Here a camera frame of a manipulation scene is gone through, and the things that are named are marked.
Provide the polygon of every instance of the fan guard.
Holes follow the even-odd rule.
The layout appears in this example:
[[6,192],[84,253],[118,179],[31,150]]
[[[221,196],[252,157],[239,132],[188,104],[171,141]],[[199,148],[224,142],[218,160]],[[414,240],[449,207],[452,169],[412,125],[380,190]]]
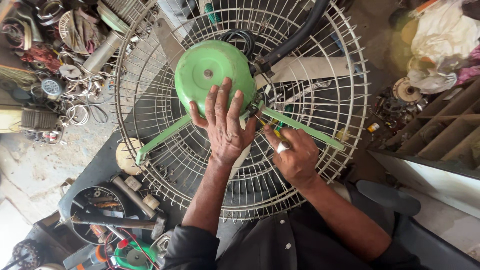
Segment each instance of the fan guard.
[[[195,2],[201,10],[203,1]],[[221,0],[213,3],[216,8],[214,12],[197,14],[198,11],[192,5],[193,0],[188,3],[190,5],[183,9],[168,4],[172,10],[181,11],[177,22],[171,20],[174,27],[170,34],[184,49],[203,40],[218,39],[229,29],[243,28],[251,30],[255,36],[258,35],[254,56],[259,53],[265,55],[293,34],[308,14],[306,5],[312,4],[298,0],[260,0],[245,3],[243,6],[239,1]],[[155,34],[148,31],[162,10],[156,1],[149,1],[144,6],[145,9],[137,11],[141,15],[131,25],[120,47],[116,63],[120,71],[117,72],[114,85],[113,113],[117,116],[114,123],[118,125],[115,132],[122,135],[119,142],[127,142],[126,148],[131,159],[134,159],[138,150],[130,141],[131,137],[147,143],[186,114],[176,96],[174,70],[170,67]],[[332,137],[344,128],[339,136],[340,141],[347,146],[344,151],[315,140],[320,149],[317,171],[329,183],[340,175],[356,148],[366,118],[368,96],[368,71],[365,69],[366,60],[361,52],[364,48],[359,46],[360,37],[353,33],[356,25],[351,26],[348,23],[349,18],[346,18],[342,11],[343,9],[339,9],[331,1],[318,29],[290,56],[321,56],[328,60],[346,54],[349,56],[349,75],[324,78],[324,85],[313,79],[271,83],[258,91],[263,93],[267,104],[267,101],[275,96],[299,96],[296,101],[290,102],[293,106],[291,117]],[[220,16],[220,22],[210,22],[208,16],[213,13]],[[127,42],[134,35],[140,36],[140,32],[144,33],[143,40],[136,45]],[[230,42],[243,50],[243,40]],[[127,51],[130,47],[134,48],[131,53]],[[296,75],[304,70],[291,69],[291,72]],[[272,93],[265,97],[264,92],[268,87]],[[272,108],[278,111],[283,111],[285,105],[285,100],[274,100],[271,104]],[[268,123],[272,122],[268,117],[263,119]],[[306,201],[281,177],[273,165],[273,150],[263,133],[259,132],[260,128],[261,125],[258,124],[250,153],[225,190],[220,214],[223,221],[230,219],[234,222],[245,222],[263,218],[292,209]],[[206,132],[190,123],[149,153],[149,162],[143,166],[143,181],[148,181],[153,193],[162,196],[163,200],[170,199],[172,205],[178,204],[181,209],[188,207],[203,177],[209,155],[210,144]]]

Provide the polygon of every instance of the bolt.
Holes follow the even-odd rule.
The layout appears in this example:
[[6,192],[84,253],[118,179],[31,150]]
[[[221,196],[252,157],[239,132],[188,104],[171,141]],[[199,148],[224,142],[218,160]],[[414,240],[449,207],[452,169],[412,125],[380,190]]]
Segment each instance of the bolt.
[[211,79],[213,77],[213,72],[209,69],[204,70],[204,77],[205,79]]

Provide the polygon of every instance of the ring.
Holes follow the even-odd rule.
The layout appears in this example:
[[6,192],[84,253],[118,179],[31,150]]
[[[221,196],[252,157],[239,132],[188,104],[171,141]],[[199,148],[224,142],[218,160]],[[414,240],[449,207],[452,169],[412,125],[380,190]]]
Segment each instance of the ring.
[[281,152],[290,149],[290,144],[287,141],[281,141],[276,147],[276,152],[280,154]]

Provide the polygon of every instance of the hammer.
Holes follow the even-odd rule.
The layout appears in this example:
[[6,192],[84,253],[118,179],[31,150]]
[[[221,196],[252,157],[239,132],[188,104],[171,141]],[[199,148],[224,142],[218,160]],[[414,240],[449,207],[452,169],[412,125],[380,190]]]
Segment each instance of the hammer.
[[72,222],[77,224],[93,224],[107,227],[121,227],[130,229],[151,230],[150,238],[156,240],[165,229],[167,223],[166,215],[159,213],[156,221],[133,220],[125,218],[116,218],[102,215],[77,212],[72,217]]

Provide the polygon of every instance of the black shirt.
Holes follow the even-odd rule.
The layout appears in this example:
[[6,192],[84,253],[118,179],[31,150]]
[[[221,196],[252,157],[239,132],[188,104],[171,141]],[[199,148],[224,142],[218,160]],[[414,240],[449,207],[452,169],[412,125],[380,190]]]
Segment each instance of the black shirt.
[[219,239],[205,230],[178,225],[163,269],[426,269],[417,256],[395,241],[374,261],[361,261],[310,207],[245,224],[215,261],[218,243]]

